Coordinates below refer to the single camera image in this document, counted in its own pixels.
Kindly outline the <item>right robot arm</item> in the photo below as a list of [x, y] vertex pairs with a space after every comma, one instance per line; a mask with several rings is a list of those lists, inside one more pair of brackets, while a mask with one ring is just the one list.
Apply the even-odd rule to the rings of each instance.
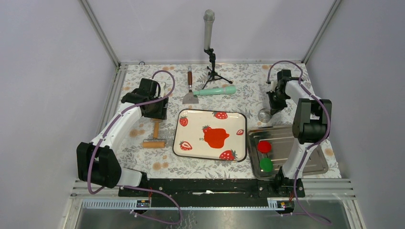
[[281, 171], [285, 178], [298, 179], [302, 177], [302, 169], [313, 148], [329, 136], [331, 101], [312, 94], [300, 80], [285, 77], [280, 81], [272, 80], [269, 84], [267, 95], [271, 116], [286, 108], [288, 99], [297, 106], [292, 124], [295, 140]]

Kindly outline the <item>small round metal cup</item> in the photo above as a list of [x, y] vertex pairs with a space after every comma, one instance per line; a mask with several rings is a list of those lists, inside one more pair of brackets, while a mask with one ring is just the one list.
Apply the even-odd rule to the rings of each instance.
[[272, 114], [270, 113], [270, 110], [263, 108], [259, 110], [257, 117], [260, 122], [269, 123], [272, 118]]

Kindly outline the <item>strawberry print white tray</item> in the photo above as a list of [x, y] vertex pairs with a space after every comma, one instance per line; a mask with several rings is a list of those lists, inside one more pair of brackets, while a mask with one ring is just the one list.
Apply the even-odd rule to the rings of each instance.
[[241, 162], [247, 157], [246, 134], [242, 113], [183, 109], [172, 150], [181, 157]]

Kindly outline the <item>wooden dough roller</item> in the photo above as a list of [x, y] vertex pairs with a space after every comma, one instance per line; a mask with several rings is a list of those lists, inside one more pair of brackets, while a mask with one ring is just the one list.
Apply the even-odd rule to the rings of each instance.
[[152, 149], [164, 148], [166, 146], [166, 140], [159, 137], [160, 123], [162, 120], [151, 119], [151, 122], [154, 123], [152, 138], [143, 140], [142, 147]]

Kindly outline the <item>orange dough piece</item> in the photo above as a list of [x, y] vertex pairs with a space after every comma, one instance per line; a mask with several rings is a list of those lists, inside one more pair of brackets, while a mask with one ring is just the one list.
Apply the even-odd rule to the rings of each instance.
[[222, 128], [207, 128], [204, 130], [204, 141], [215, 149], [223, 148], [225, 140], [230, 136], [225, 129]]

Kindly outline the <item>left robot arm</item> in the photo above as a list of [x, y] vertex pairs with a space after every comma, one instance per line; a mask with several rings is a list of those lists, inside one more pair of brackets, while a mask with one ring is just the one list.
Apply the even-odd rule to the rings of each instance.
[[91, 142], [78, 145], [76, 156], [81, 181], [107, 188], [130, 186], [136, 196], [146, 194], [148, 184], [142, 179], [142, 173], [120, 165], [116, 153], [139, 119], [166, 119], [168, 97], [164, 95], [165, 89], [164, 82], [141, 79], [138, 88], [123, 96], [106, 127]]

